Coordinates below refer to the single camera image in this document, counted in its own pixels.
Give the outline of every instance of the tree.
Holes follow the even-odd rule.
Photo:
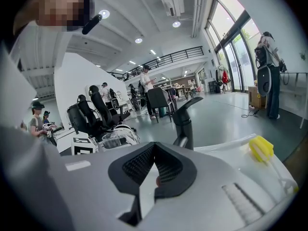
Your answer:
[[[222,60],[222,59],[225,58],[225,54],[224,54],[224,53],[220,52],[220,53],[218,53],[218,54],[219,54],[219,59],[220,59],[220,60]]]
[[[245,39],[249,39],[249,38],[250,38],[250,34],[247,33],[247,32],[245,31],[245,29],[242,29],[242,33],[243,33]],[[242,38],[242,37],[241,37],[241,35],[239,34],[239,35],[233,40],[233,43],[236,43],[236,42],[239,41],[241,38]]]

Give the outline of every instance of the balcony railing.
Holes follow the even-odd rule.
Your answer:
[[[179,61],[182,61],[182,60],[185,60],[185,59],[188,59],[188,58],[193,58],[193,57],[203,56],[203,55],[204,55],[204,53],[203,53],[203,50],[202,50],[202,46],[199,46],[199,47],[194,47],[194,48],[189,48],[189,49],[186,49],[186,50],[174,52],[174,53],[166,55],[166,56],[162,56],[159,59],[149,61],[147,63],[144,63],[143,65],[148,65],[150,67],[150,69],[152,70],[152,69],[155,69],[155,68],[158,68],[158,67],[165,66],[165,65],[170,64],[170,63],[175,63],[175,62],[179,62]],[[108,73],[111,74],[112,76],[116,77],[119,80],[126,81],[130,78],[133,78],[133,77],[141,74],[142,67],[135,67],[135,68],[129,70],[128,72],[125,73],[125,74],[119,74],[119,73],[114,73],[114,72],[108,72]]]

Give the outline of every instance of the air vent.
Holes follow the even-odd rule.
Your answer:
[[[253,223],[264,215],[264,212],[236,183],[225,185],[222,189],[246,225]]]
[[[167,16],[180,17],[185,12],[184,0],[162,0]]]

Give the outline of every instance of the glass wall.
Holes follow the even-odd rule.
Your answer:
[[[233,26],[234,21],[232,21],[227,11],[225,11],[225,9],[218,3],[214,12],[212,23],[218,32],[219,37],[222,39],[231,26]]]
[[[219,63],[232,73],[234,91],[248,91],[248,86],[254,86],[254,49],[260,39],[254,21],[238,0],[214,0],[206,28],[213,47],[219,50]],[[223,38],[231,28],[231,34]]]
[[[256,54],[255,54],[255,48],[258,45],[258,42],[261,38],[261,34],[259,32],[259,29],[257,28],[256,24],[252,19],[250,19],[243,27],[242,27],[242,33],[245,36],[246,42],[248,44],[249,52],[251,55],[251,58],[253,60],[255,71],[256,69]]]
[[[248,87],[254,86],[254,76],[252,72],[252,66],[249,60],[248,51],[246,49],[246,46],[244,44],[244,41],[241,37],[241,35],[238,35],[234,40],[233,44],[236,50],[236,53],[238,55],[240,64],[241,64],[241,70],[243,74],[243,80],[244,80],[244,89],[248,90]]]
[[[218,45],[219,44],[219,39],[216,36],[216,33],[214,32],[214,29],[213,29],[213,27],[211,25],[209,26],[208,31],[209,31],[209,33],[210,33],[210,35],[211,35],[211,37],[212,37],[212,39],[214,41],[215,46]]]
[[[230,11],[230,13],[237,20],[241,13],[244,11],[244,7],[239,3],[238,0],[220,0]]]

